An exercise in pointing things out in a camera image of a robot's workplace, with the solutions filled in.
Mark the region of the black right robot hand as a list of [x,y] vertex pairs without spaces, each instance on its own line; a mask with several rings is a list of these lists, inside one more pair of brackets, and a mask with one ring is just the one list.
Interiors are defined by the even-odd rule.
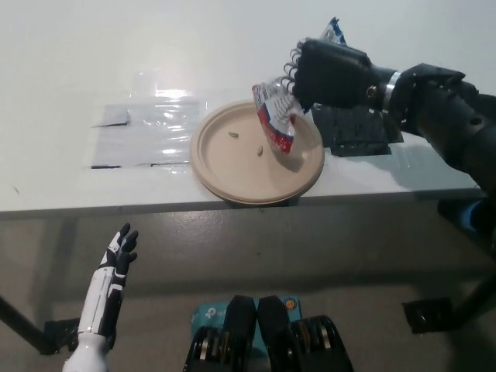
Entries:
[[323,39],[302,40],[290,56],[282,81],[304,112],[316,104],[384,110],[401,75],[361,50]]

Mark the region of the white and black left hand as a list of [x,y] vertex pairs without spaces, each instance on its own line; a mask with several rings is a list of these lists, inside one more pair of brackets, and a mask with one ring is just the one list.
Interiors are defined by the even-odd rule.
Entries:
[[115,335],[130,264],[137,258],[133,250],[137,231],[126,223],[105,249],[93,273],[78,326],[79,333],[91,333],[106,339]]

